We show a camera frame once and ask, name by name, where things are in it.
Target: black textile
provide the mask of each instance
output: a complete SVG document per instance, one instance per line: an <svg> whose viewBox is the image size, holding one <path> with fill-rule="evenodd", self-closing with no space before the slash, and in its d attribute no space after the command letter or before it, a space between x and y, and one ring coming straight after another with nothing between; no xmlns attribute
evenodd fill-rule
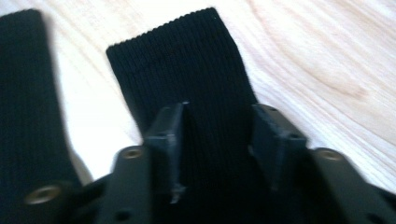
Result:
<svg viewBox="0 0 396 224"><path fill-rule="evenodd" d="M40 13L0 18L0 220L34 186L67 179L69 160Z"/></svg>
<svg viewBox="0 0 396 224"><path fill-rule="evenodd" d="M248 155L257 100L216 10L191 13L106 53L141 133L163 106L189 102L181 157L188 192L166 212L169 222L258 222L262 179Z"/></svg>

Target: black plastic part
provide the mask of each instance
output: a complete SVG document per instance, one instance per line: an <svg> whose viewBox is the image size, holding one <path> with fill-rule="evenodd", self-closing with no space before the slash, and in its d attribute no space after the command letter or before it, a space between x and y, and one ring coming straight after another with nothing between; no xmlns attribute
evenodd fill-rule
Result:
<svg viewBox="0 0 396 224"><path fill-rule="evenodd" d="M390 193L389 191L386 191L384 189L381 189L379 187L373 186L375 191L381 195L382 198L385 199L385 201L388 203L388 205L393 209L393 211L396 213L396 195Z"/></svg>
<svg viewBox="0 0 396 224"><path fill-rule="evenodd" d="M147 147L127 147L118 154L95 223L151 223L150 160Z"/></svg>
<svg viewBox="0 0 396 224"><path fill-rule="evenodd" d="M346 157L328 148L310 150L309 154L312 166L306 166L301 175L312 223L396 223L392 207Z"/></svg>
<svg viewBox="0 0 396 224"><path fill-rule="evenodd" d="M272 191L290 191L297 164L306 151L306 137L275 108L254 105L253 110L250 153Z"/></svg>
<svg viewBox="0 0 396 224"><path fill-rule="evenodd" d="M145 134L143 144L151 150L154 193L172 195L173 203L184 190L179 182L183 107L176 104L162 108Z"/></svg>
<svg viewBox="0 0 396 224"><path fill-rule="evenodd" d="M75 211L70 217L69 223L86 224L93 223L98 210L103 202L106 183L111 175L106 175L77 191L74 197Z"/></svg>

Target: metal grommet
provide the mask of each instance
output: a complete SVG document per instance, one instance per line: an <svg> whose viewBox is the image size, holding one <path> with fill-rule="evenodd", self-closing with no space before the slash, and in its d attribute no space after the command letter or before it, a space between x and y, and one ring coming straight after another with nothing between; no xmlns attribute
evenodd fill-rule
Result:
<svg viewBox="0 0 396 224"><path fill-rule="evenodd" d="M122 153L122 157L124 159L134 159L134 158L138 158L143 154L143 151L138 149L138 148L133 148L133 149L129 149L126 150Z"/></svg>
<svg viewBox="0 0 396 224"><path fill-rule="evenodd" d="M339 153L330 150L321 150L320 152L318 152L318 154L322 158L330 161L340 161L341 159L343 159L343 157Z"/></svg>
<svg viewBox="0 0 396 224"><path fill-rule="evenodd" d="M61 188L56 185L48 185L36 189L25 197L25 203L27 204L39 204L46 203L52 199L58 197L61 193Z"/></svg>

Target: light wooden table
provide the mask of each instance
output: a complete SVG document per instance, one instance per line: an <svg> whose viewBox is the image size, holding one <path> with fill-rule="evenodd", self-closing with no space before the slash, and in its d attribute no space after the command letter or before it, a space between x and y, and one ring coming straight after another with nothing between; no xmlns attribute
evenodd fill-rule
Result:
<svg viewBox="0 0 396 224"><path fill-rule="evenodd" d="M280 109L310 147L342 151L369 182L396 192L394 0L3 0L0 15L30 7L44 13L71 151L93 179L141 141L106 48L215 7L260 102Z"/></svg>

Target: knit fabric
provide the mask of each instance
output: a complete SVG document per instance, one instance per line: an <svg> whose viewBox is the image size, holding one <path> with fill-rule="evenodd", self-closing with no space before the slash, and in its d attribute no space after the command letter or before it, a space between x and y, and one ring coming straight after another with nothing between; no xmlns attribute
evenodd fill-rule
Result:
<svg viewBox="0 0 396 224"><path fill-rule="evenodd" d="M257 100L217 11L191 13L106 54L142 134L163 106L189 102L181 155L188 189L168 222L256 223L263 187L248 144Z"/></svg>
<svg viewBox="0 0 396 224"><path fill-rule="evenodd" d="M64 179L80 186L69 160L38 11L0 18L0 222L34 186Z"/></svg>

